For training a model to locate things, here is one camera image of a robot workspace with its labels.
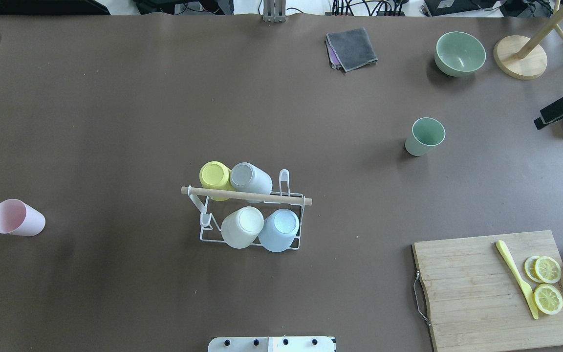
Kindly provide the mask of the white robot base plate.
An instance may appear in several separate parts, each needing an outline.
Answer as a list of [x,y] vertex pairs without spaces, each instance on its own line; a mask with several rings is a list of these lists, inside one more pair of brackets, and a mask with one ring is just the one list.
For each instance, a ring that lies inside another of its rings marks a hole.
[[250,336],[217,337],[208,352],[335,352],[337,343],[330,336]]

